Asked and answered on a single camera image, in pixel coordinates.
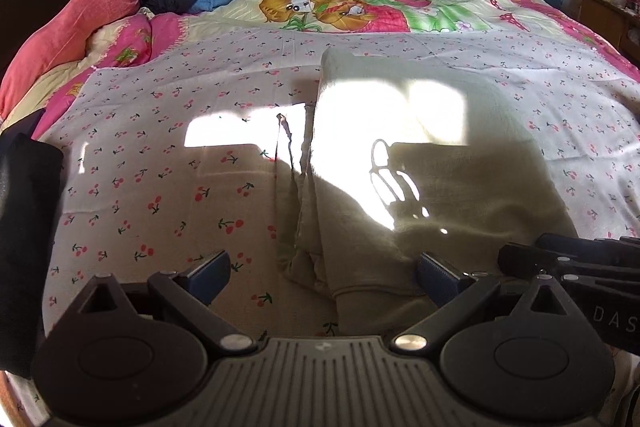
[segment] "bed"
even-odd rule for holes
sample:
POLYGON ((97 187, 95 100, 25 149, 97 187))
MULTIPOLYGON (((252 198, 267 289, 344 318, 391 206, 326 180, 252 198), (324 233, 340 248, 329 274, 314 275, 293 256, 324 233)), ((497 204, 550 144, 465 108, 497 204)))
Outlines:
MULTIPOLYGON (((235 0, 136 17, 101 29, 89 51, 121 57, 142 32, 148 56, 98 59, 78 81, 78 70, 47 73, 2 124, 53 93, 70 99, 37 133, 65 154, 45 331, 95 273, 138 282, 224 249, 232 277, 211 308, 246 333, 361 332, 341 330, 334 299, 277 268, 280 123, 316 103, 329 48, 482 74, 535 140, 577 234, 640 233, 640 72, 542 0, 235 0)), ((635 359, 616 364, 609 422, 635 386, 635 359)), ((27 420, 42 422, 37 391, 8 378, 27 420)))

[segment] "cartoon character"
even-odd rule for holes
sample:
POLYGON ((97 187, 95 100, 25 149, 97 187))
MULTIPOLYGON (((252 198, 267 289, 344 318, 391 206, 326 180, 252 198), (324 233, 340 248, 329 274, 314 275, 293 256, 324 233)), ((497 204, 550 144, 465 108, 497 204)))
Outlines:
POLYGON ((263 0, 260 10, 268 22, 288 22, 297 14, 305 17, 310 12, 321 23, 344 32, 409 31, 402 12, 363 0, 263 0))
POLYGON ((260 10, 268 22, 287 22, 294 15, 311 12, 313 0, 262 0, 260 10))
POLYGON ((346 32, 361 31, 378 16, 372 7, 361 0, 322 0, 314 15, 325 24, 346 32))
POLYGON ((84 82, 78 82, 77 84, 73 84, 71 88, 66 92, 66 96, 78 97, 78 94, 80 94, 80 90, 82 89, 82 86, 84 86, 84 82))

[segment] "pink pillow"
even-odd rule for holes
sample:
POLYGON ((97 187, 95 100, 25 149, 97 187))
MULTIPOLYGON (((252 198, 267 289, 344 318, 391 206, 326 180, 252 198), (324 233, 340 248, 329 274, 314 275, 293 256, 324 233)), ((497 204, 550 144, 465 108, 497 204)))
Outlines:
POLYGON ((138 0, 71 0, 47 25, 22 45, 0 84, 0 117, 4 120, 44 73, 84 58, 89 36, 101 26, 132 15, 138 0))

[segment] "bedsheet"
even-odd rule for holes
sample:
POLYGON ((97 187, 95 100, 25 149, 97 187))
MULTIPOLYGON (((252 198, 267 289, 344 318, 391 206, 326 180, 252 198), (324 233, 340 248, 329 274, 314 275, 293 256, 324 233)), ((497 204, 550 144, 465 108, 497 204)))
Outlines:
POLYGON ((491 76, 538 142, 578 234, 637 233, 639 85, 580 42, 517 28, 436 38, 219 32, 144 66, 97 71, 44 136, 66 158, 47 330, 95 271, 142 280, 225 248, 234 273, 214 303, 220 314, 258 335, 331 331, 331 306, 316 317, 281 295, 273 245, 276 115, 315 100, 331 46, 491 76), (309 320, 290 323, 293 313, 309 320))

